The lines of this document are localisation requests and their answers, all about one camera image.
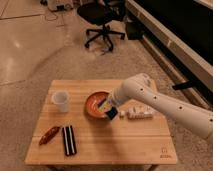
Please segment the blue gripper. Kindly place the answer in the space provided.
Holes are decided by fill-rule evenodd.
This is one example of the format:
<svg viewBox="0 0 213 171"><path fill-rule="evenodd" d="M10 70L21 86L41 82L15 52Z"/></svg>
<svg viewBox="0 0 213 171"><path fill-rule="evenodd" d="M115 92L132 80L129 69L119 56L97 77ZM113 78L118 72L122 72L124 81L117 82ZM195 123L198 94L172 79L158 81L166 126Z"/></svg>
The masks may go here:
<svg viewBox="0 0 213 171"><path fill-rule="evenodd" d="M101 117L108 117L110 120L113 120L118 114L118 110L111 104L108 98L103 98L97 104L97 113Z"/></svg>

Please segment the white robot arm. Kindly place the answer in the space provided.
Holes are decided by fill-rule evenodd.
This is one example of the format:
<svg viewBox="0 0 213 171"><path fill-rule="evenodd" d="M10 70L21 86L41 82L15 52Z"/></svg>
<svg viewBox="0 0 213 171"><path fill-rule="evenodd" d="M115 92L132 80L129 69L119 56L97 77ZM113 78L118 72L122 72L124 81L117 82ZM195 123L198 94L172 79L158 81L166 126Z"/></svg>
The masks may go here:
<svg viewBox="0 0 213 171"><path fill-rule="evenodd" d="M213 144L213 112L152 90L149 76L141 73L125 79L119 87L98 103L98 109L110 119L116 108L133 99L147 104L182 124L186 129Z"/></svg>

